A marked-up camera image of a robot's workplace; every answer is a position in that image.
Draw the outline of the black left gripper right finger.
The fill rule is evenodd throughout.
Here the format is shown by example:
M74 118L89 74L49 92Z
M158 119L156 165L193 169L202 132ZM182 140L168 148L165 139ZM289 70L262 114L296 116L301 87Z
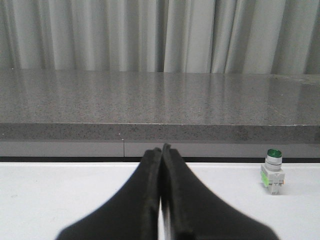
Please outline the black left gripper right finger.
M271 228L209 190L167 143L162 149L161 203L164 229L171 240L278 239Z

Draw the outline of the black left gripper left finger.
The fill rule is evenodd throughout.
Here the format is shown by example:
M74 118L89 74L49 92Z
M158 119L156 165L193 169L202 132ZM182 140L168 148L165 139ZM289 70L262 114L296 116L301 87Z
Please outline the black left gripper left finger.
M156 240L162 151L147 150L122 188L94 212L63 229L59 240Z

